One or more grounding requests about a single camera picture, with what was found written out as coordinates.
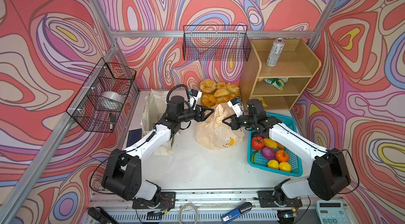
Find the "white canvas tote bag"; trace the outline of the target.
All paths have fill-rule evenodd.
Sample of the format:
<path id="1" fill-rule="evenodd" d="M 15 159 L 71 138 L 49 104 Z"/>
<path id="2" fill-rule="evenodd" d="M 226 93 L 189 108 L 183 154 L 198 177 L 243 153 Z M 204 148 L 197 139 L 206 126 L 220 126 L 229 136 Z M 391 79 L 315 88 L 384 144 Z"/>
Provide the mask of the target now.
<path id="1" fill-rule="evenodd" d="M 145 105 L 141 118 L 141 129 L 143 136 L 146 136 L 153 128 L 154 124 L 158 122 L 163 113 L 166 111 L 166 98 L 168 91 L 156 91 L 151 90 L 145 98 Z M 172 156 L 173 151 L 173 139 L 163 143 L 153 155 Z"/>

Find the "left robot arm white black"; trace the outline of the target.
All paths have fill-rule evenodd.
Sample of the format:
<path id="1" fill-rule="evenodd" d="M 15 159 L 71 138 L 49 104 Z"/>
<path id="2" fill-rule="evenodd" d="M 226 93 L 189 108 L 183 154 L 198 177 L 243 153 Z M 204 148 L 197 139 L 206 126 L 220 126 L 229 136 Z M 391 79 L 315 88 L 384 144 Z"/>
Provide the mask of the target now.
<path id="1" fill-rule="evenodd" d="M 202 92 L 191 90 L 188 95 L 188 101 L 182 96 L 171 97 L 151 132 L 126 149 L 115 149 L 110 154 L 101 183 L 105 189 L 127 201 L 139 198 L 159 204 L 161 188 L 142 178 L 143 161 L 171 140 L 181 130 L 181 123 L 203 122 L 214 113 L 213 109 L 197 104 Z"/>

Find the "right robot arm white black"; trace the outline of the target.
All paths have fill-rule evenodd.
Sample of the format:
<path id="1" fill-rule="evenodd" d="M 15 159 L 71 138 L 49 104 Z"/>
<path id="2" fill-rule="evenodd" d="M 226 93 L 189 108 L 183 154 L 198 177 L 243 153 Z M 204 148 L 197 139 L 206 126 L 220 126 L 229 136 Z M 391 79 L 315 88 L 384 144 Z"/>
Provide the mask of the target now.
<path id="1" fill-rule="evenodd" d="M 263 103 L 258 99 L 247 101 L 248 113 L 243 113 L 241 100 L 237 97 L 228 101 L 234 114 L 223 119 L 223 123 L 232 130 L 245 128 L 285 146 L 310 167 L 310 175 L 296 180 L 284 180 L 279 183 L 271 200 L 284 206 L 290 200 L 315 195 L 323 200 L 330 200 L 351 183 L 345 156 L 336 148 L 328 150 L 288 128 L 280 119 L 268 116 Z"/>

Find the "translucent beige plastic bag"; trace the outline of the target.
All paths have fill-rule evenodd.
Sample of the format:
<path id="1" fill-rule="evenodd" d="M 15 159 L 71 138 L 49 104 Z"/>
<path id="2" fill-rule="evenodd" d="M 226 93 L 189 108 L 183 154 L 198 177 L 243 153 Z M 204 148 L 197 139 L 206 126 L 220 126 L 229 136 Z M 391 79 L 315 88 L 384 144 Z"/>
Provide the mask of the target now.
<path id="1" fill-rule="evenodd" d="M 223 119 L 234 115 L 233 109 L 227 104 L 218 104 L 213 107 L 214 113 L 196 126 L 196 141 L 209 150 L 221 150 L 242 143 L 244 132 L 242 129 L 232 130 L 222 122 Z"/>

